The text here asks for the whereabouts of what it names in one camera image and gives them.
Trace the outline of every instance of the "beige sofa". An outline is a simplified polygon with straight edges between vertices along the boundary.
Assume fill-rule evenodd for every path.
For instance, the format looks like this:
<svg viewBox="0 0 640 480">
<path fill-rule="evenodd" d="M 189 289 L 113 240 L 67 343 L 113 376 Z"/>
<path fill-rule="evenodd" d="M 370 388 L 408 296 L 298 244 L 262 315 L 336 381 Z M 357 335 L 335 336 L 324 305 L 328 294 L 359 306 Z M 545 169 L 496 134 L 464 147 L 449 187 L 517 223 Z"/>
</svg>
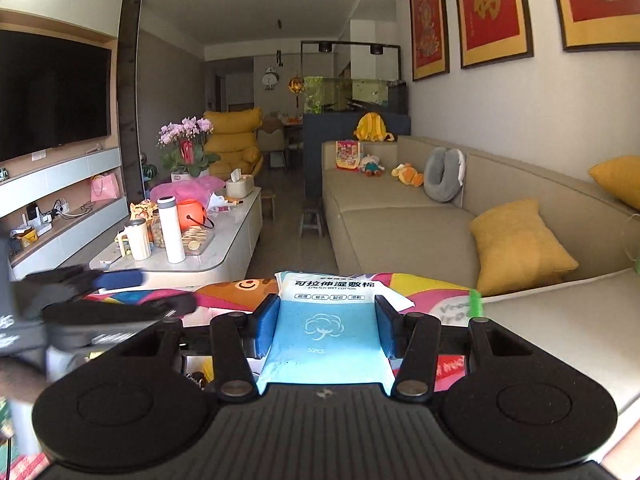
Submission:
<svg viewBox="0 0 640 480">
<path fill-rule="evenodd" d="M 401 162 L 419 170 L 436 146 L 460 148 L 466 179 L 452 203 L 390 176 Z M 425 137 L 364 143 L 380 177 L 335 169 L 323 149 L 322 198 L 343 275 L 407 272 L 474 287 L 479 260 L 469 222 L 494 206 L 537 198 L 540 215 L 580 263 L 566 283 L 485 298 L 487 316 L 571 364 L 609 390 L 620 418 L 600 458 L 640 419 L 640 276 L 629 269 L 622 231 L 639 239 L 633 210 L 595 184 L 517 160 Z"/>
</svg>

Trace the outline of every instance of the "yellow recliner chair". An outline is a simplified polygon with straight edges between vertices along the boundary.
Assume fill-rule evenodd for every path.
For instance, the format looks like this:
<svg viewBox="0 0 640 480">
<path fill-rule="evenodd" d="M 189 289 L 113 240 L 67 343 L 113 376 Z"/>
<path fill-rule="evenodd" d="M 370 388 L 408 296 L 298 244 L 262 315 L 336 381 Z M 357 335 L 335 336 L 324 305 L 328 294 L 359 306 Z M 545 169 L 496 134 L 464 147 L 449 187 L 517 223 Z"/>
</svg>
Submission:
<svg viewBox="0 0 640 480">
<path fill-rule="evenodd" d="M 228 180 L 231 172 L 240 168 L 242 174 L 257 175 L 264 163 L 255 140 L 255 129 L 262 124 L 262 110 L 205 112 L 204 118 L 213 126 L 204 150 L 220 156 L 219 161 L 209 165 L 209 174 Z"/>
</svg>

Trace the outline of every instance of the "white clock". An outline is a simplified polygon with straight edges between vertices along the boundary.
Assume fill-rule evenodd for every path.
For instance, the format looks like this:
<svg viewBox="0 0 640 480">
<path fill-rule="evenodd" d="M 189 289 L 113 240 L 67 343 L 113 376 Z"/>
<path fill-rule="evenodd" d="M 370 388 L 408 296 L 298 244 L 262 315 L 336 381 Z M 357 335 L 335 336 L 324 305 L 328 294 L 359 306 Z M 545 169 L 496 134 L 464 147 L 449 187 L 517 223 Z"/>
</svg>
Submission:
<svg viewBox="0 0 640 480">
<path fill-rule="evenodd" d="M 262 84 L 264 85 L 264 89 L 273 90 L 278 81 L 280 81 L 280 76 L 276 72 L 276 69 L 273 66 L 268 67 L 268 69 L 262 76 Z"/>
</svg>

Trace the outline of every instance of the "blue package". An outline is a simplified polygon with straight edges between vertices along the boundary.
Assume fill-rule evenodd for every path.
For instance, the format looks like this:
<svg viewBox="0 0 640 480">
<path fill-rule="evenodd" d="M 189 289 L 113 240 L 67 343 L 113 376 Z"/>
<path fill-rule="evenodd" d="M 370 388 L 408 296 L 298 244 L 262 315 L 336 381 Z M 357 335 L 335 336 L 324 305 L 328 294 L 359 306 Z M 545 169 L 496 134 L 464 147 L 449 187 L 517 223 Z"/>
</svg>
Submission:
<svg viewBox="0 0 640 480">
<path fill-rule="evenodd" d="M 365 282 L 371 283 L 351 279 L 331 286 L 285 277 L 273 343 L 257 381 L 261 393 L 268 383 L 381 383 L 390 393 L 394 375 L 380 347 L 374 289 Z"/>
</svg>

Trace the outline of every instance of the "television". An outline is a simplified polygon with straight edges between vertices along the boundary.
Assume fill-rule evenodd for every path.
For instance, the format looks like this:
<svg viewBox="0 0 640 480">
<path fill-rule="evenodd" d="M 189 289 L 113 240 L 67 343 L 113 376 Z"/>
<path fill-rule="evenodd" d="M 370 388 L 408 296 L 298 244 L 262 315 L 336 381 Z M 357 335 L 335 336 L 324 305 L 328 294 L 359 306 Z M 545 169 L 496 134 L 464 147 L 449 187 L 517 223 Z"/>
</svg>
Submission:
<svg viewBox="0 0 640 480">
<path fill-rule="evenodd" d="M 111 133 L 111 51 L 0 30 L 0 161 Z"/>
</svg>

